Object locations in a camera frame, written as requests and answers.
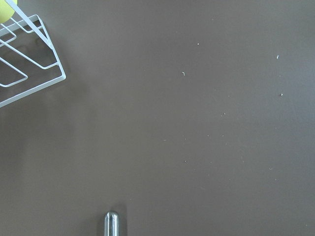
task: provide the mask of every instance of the rounded metal tip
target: rounded metal tip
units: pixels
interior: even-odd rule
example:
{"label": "rounded metal tip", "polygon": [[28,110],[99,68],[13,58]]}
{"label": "rounded metal tip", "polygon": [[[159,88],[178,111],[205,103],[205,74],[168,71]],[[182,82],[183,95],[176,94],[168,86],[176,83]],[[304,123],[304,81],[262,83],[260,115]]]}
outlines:
{"label": "rounded metal tip", "polygon": [[114,211],[105,215],[104,236],[119,236],[119,216]]}

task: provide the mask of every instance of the gray table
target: gray table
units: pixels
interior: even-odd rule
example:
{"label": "gray table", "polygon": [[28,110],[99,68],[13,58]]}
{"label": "gray table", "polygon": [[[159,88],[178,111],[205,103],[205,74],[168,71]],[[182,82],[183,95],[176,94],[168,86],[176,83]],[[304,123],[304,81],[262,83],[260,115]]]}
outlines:
{"label": "gray table", "polygon": [[67,79],[0,110],[1,235],[315,235],[313,0],[20,7]]}

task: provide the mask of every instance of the dish rack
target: dish rack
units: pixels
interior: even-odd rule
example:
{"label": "dish rack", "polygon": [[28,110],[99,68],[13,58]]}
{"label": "dish rack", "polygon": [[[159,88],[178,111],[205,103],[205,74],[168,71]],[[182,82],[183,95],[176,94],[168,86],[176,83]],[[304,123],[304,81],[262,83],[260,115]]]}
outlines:
{"label": "dish rack", "polygon": [[[24,12],[12,0],[5,0],[5,1],[22,18],[22,20],[16,21],[13,18],[11,18],[9,20],[9,21],[13,22],[11,25],[0,24],[0,52],[1,52],[1,48],[6,47],[7,49],[15,52],[18,56],[20,56],[24,60],[32,63],[33,65],[35,65],[36,67],[38,67],[41,70],[47,70],[47,69],[50,69],[52,67],[58,67],[61,75],[59,75],[53,79],[44,80],[42,83],[36,84],[32,88],[27,88],[24,91],[19,91],[17,94],[13,94],[12,96],[6,97],[5,100],[0,101],[0,107],[3,107],[3,106],[5,106],[11,102],[14,102],[14,101],[21,99],[25,96],[28,96],[34,92],[37,92],[41,89],[44,89],[48,86],[51,86],[55,83],[58,83],[58,82],[64,80],[66,77],[64,70],[63,70],[63,67],[62,67],[62,64],[61,64],[59,57],[57,55],[57,52],[54,48],[54,45],[53,45],[53,43],[52,43],[52,41],[48,35],[48,32],[44,26],[44,23],[40,19],[40,17],[38,15],[32,15],[32,16],[28,17],[24,14]],[[18,38],[17,34],[15,33],[16,30],[19,30],[19,31],[22,30],[21,32],[26,33],[26,34],[32,34],[32,33],[37,34],[37,36],[48,46],[48,49],[50,49],[52,51],[53,56],[55,57],[55,62],[51,63],[49,65],[42,65],[42,64],[40,64],[40,62],[35,61],[35,60],[31,59],[30,57],[28,57],[27,55],[25,55],[24,53],[22,53],[21,50],[18,50],[17,48],[10,45],[11,42],[13,42],[14,40],[16,40]],[[20,77],[21,77],[21,79],[15,80],[15,81],[10,82],[10,83],[2,83],[2,81],[3,81],[2,79],[4,79],[4,78],[1,79],[2,72],[0,72],[0,87],[2,87],[3,89],[12,89],[15,86],[17,86],[17,84],[21,85],[25,80],[27,80],[29,78],[27,73],[23,72],[23,69],[17,68],[12,63],[10,63],[8,60],[5,60],[3,57],[1,57],[1,54],[0,54],[0,61],[3,62],[6,66],[9,66],[11,69],[13,69],[18,74],[20,74]]]}

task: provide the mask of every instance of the yellow bowl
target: yellow bowl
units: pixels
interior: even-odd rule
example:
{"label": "yellow bowl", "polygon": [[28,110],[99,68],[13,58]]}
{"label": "yellow bowl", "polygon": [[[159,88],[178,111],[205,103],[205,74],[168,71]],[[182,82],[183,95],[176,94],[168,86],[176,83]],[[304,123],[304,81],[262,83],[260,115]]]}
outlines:
{"label": "yellow bowl", "polygon": [[14,10],[6,3],[5,0],[0,0],[0,24],[9,20],[14,14]]}

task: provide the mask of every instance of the dark gray surface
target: dark gray surface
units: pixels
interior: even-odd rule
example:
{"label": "dark gray surface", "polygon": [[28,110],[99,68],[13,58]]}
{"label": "dark gray surface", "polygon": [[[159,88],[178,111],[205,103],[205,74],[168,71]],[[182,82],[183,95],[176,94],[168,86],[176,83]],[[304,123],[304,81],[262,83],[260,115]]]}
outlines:
{"label": "dark gray surface", "polygon": [[0,110],[1,235],[315,235],[313,0],[20,6],[67,79]]}

